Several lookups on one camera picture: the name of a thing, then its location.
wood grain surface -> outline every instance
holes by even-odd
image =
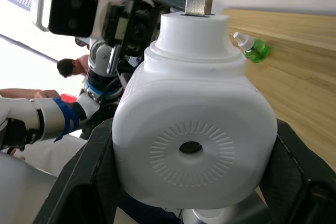
[[[336,171],[336,17],[227,9],[229,33],[264,40],[269,56],[246,75],[279,119]]]

red object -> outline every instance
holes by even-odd
[[[74,103],[77,100],[77,97],[74,97],[71,94],[61,94],[61,99],[67,103]]]

green bottle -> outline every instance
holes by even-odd
[[[254,63],[263,61],[269,51],[269,47],[261,39],[253,39],[246,34],[236,32],[233,37],[238,46],[244,50],[244,55]]]

white bottle cap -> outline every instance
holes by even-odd
[[[236,32],[233,34],[233,37],[237,41],[238,46],[244,51],[250,50],[254,45],[254,39],[246,34]]]

bottle cap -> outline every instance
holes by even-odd
[[[61,100],[67,103],[74,103],[77,100],[77,97],[74,97],[71,94],[61,94]]]
[[[238,42],[238,46],[244,51],[250,50],[254,45],[254,39],[246,34],[236,32],[233,37]]]

